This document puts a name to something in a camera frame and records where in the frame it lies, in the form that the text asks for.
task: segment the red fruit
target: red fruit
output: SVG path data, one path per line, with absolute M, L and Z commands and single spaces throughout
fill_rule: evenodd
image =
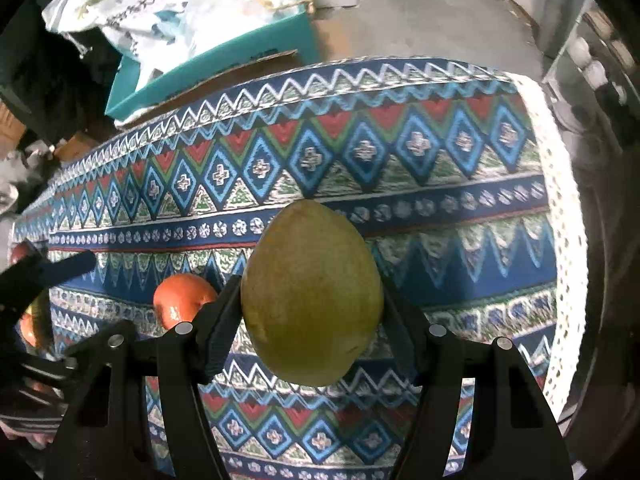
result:
M 27 240 L 20 242 L 17 244 L 14 249 L 11 251 L 11 264 L 14 265 L 23 259 L 25 256 L 29 256 L 30 254 L 35 254 L 37 249 L 28 242 Z
M 169 330 L 181 321 L 193 321 L 200 308 L 217 297 L 215 289 L 200 276 L 174 274 L 156 288 L 154 308 L 162 326 Z
M 22 338 L 31 346 L 36 346 L 36 335 L 33 332 L 33 316 L 26 312 L 20 318 L 20 334 Z

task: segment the concrete floor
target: concrete floor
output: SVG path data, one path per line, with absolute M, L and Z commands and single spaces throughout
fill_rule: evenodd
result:
M 542 78 L 531 28 L 502 0 L 360 0 L 322 15 L 342 23 L 355 57 L 446 57 Z

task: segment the diamond pattern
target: diamond pattern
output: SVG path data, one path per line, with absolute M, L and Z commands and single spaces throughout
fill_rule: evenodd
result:
M 453 443 L 460 451 L 465 452 L 468 444 L 468 427 L 471 424 L 471 418 L 473 415 L 473 405 L 470 404 L 469 408 L 462 416 L 458 416 L 456 421 L 456 429 L 453 432 Z
M 158 172 L 152 164 L 146 165 L 146 177 L 143 184 L 143 197 L 146 206 L 154 215 L 158 213 L 158 208 L 162 202 L 162 194 L 164 193 L 164 183 Z
M 61 196 L 59 201 L 54 202 L 53 211 L 51 212 L 51 216 L 55 220 L 55 225 L 60 225 L 60 222 L 62 222 L 62 218 L 65 215 L 65 212 L 66 212 L 65 199 L 64 197 Z
M 466 176 L 476 170 L 484 140 L 463 108 L 456 110 L 445 140 L 449 153 Z
M 80 204 L 78 206 L 78 213 L 80 214 L 80 219 L 83 224 L 86 221 L 87 216 L 89 216 L 89 211 L 91 211 L 89 197 L 87 196 L 86 190 L 83 190 L 82 195 L 80 196 Z
M 232 408 L 220 420 L 218 428 L 224 434 L 226 440 L 235 447 L 242 446 L 251 437 L 251 431 L 244 425 L 242 418 Z
M 249 155 L 247 163 L 244 165 L 242 175 L 249 183 L 251 191 L 260 198 L 263 198 L 273 181 L 275 180 L 281 165 L 277 161 L 273 151 L 262 136 L 255 141 L 254 148 Z
M 340 440 L 324 420 L 318 420 L 302 439 L 305 450 L 316 460 L 324 460 L 338 447 Z
M 319 136 L 311 128 L 306 128 L 291 157 L 291 171 L 306 190 L 312 190 L 320 182 L 332 159 L 332 153 Z
M 442 143 L 420 115 L 411 113 L 396 141 L 396 151 L 420 179 L 427 178 Z
M 133 218 L 136 215 L 136 210 L 140 203 L 140 192 L 130 173 L 127 175 L 127 180 L 124 185 L 124 200 L 122 203 L 124 209 L 126 209 L 129 214 L 129 218 Z
M 184 159 L 180 160 L 171 179 L 171 190 L 183 209 L 188 208 L 197 187 L 198 183 L 193 176 L 193 171 Z
M 78 208 L 76 207 L 76 196 L 71 195 L 66 202 L 66 217 L 69 219 L 69 225 L 72 225 L 76 219 Z
M 95 221 L 99 222 L 100 218 L 102 218 L 102 212 L 104 211 L 104 195 L 102 194 L 102 190 L 100 186 L 95 187 L 94 193 L 94 203 L 92 205 L 95 214 Z
M 507 164 L 513 166 L 527 140 L 527 133 L 517 117 L 504 104 L 500 104 L 489 138 L 495 151 Z
M 225 152 L 218 149 L 207 166 L 204 175 L 204 183 L 215 197 L 218 205 L 221 205 L 231 189 L 231 185 L 236 180 L 238 172 L 229 161 Z
M 371 127 L 362 121 L 354 128 L 342 154 L 348 168 L 365 184 L 378 174 L 385 160 L 385 145 Z
M 287 430 L 278 420 L 278 417 L 271 415 L 258 430 L 258 439 L 264 448 L 276 458 L 281 455 L 293 442 Z
M 353 447 L 367 458 L 375 460 L 380 457 L 391 444 L 385 428 L 378 421 L 370 423 L 353 441 Z
M 118 186 L 116 186 L 116 181 L 112 180 L 111 185 L 109 186 L 109 192 L 107 193 L 106 203 L 109 214 L 111 215 L 111 219 L 115 219 L 118 210 L 120 209 L 120 202 L 122 202 L 122 198 L 120 197 L 120 191 L 118 190 Z

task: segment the white lace trim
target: white lace trim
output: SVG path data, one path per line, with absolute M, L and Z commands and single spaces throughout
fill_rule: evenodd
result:
M 557 419 L 578 364 L 587 298 L 587 238 L 569 154 L 546 105 L 542 88 L 526 76 L 508 74 L 529 114 L 540 150 L 554 231 L 558 321 L 544 394 Z

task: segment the teal box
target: teal box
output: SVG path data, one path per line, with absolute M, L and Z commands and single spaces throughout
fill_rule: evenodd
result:
M 234 66 L 287 50 L 297 50 L 303 64 L 319 61 L 316 34 L 304 4 L 300 12 L 252 30 L 207 50 L 148 83 L 136 92 L 140 64 L 123 56 L 111 86 L 105 114 L 125 120 L 140 108 L 157 105 L 197 83 Z

